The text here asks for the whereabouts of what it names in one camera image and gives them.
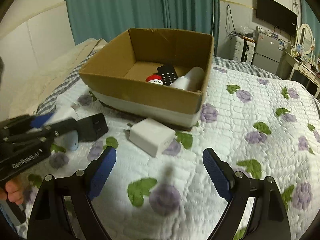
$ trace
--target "television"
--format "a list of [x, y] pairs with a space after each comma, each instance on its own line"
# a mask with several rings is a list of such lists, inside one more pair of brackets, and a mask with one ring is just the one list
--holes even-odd
[[274, 0], [257, 0], [256, 17], [264, 20], [291, 36], [296, 35], [298, 16]]

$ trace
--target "human hand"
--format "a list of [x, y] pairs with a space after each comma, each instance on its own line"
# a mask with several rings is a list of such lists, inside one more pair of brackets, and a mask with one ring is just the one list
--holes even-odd
[[5, 191], [0, 188], [0, 199], [7, 200], [20, 205], [23, 203], [23, 188], [19, 177], [9, 180], [5, 184]]

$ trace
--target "green curtain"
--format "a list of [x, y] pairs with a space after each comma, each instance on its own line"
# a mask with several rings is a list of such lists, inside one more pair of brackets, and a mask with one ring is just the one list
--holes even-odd
[[174, 28], [210, 33], [218, 42], [219, 0], [66, 1], [76, 44], [91, 37], [110, 41], [133, 27]]
[[313, 55], [316, 56], [317, 59], [320, 52], [320, 23], [306, 0], [301, 0], [301, 12], [302, 23], [308, 24], [312, 30], [313, 38], [315, 39]]

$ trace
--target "remote control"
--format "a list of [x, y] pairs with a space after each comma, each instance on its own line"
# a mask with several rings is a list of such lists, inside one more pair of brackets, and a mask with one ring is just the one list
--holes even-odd
[[178, 75], [172, 65], [163, 65], [158, 67], [157, 70], [165, 86], [170, 86], [170, 84], [172, 84], [178, 78]]

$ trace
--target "oval mirror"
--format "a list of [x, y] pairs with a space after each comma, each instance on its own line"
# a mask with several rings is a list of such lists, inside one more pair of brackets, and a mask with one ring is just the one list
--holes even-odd
[[313, 44], [313, 34], [308, 24], [302, 24], [298, 32], [298, 43], [304, 47], [304, 55], [311, 52]]

